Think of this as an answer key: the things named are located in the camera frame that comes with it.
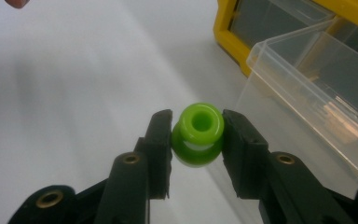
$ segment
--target white surface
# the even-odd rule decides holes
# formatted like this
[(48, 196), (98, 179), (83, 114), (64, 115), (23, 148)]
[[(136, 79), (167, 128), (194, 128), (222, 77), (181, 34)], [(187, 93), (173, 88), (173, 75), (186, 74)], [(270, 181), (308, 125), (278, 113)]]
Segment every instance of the white surface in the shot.
[[(213, 38), (216, 1), (0, 0), (0, 223), (36, 190), (105, 179), (153, 113), (233, 108), (245, 78)], [(172, 161), (151, 223), (239, 223), (205, 168)]]

